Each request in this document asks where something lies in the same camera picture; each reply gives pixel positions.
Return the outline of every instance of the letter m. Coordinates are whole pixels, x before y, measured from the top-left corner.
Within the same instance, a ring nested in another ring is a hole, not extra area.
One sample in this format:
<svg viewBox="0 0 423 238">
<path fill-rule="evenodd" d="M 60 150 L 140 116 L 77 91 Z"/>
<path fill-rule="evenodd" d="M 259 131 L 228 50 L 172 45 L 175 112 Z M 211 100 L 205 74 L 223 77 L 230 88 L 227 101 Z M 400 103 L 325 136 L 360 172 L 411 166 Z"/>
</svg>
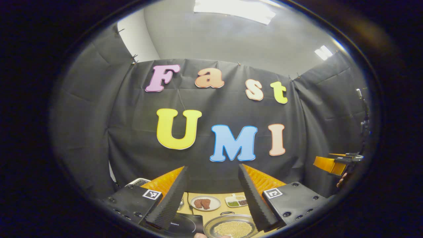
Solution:
<svg viewBox="0 0 423 238">
<path fill-rule="evenodd" d="M 238 156 L 239 161 L 252 161 L 255 159 L 254 136 L 257 132 L 256 127 L 244 127 L 236 140 L 227 125 L 215 125 L 211 127 L 211 130 L 216 135 L 214 154 L 210 157 L 211 161 L 225 161 L 226 157 L 223 155 L 223 149 L 226 150 L 226 154 L 231 161 L 235 159 L 239 150 L 241 150 L 241 154 Z"/>
</svg>

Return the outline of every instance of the green food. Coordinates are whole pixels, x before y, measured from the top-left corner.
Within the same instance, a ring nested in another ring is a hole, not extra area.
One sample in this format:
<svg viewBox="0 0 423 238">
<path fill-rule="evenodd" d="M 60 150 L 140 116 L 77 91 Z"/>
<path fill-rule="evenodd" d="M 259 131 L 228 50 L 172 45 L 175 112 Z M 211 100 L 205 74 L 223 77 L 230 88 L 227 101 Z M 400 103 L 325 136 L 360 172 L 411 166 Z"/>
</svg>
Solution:
<svg viewBox="0 0 423 238">
<path fill-rule="evenodd" d="M 238 207 L 239 203 L 238 202 L 228 202 L 228 205 L 231 207 Z"/>
</svg>

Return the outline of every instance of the metal tray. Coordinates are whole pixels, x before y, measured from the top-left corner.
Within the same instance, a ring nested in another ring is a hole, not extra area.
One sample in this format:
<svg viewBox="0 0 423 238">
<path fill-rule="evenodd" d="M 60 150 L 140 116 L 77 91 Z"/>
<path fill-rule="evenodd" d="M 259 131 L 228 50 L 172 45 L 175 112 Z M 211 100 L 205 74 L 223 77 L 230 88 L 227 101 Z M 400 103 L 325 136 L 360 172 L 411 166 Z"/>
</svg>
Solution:
<svg viewBox="0 0 423 238">
<path fill-rule="evenodd" d="M 206 225 L 204 226 L 204 234 L 208 238 L 219 238 L 221 235 L 214 233 L 214 228 L 219 224 L 229 222 L 229 221 L 247 222 L 253 228 L 252 231 L 248 235 L 243 236 L 242 238 L 250 238 L 258 233 L 258 230 L 255 227 L 253 218 L 251 216 L 233 214 L 233 215 L 219 216 L 207 222 Z"/>
</svg>

